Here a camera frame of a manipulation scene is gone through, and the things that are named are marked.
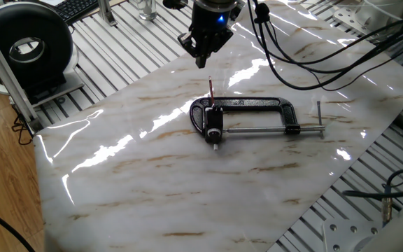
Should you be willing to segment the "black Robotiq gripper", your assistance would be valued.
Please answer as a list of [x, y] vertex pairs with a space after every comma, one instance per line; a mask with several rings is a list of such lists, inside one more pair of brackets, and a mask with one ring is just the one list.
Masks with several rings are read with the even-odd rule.
[[233, 32], [226, 27], [230, 13], [237, 4], [237, 0], [194, 1], [190, 31], [177, 39], [183, 49], [195, 58], [199, 69], [206, 66], [211, 53], [218, 52], [233, 36]]

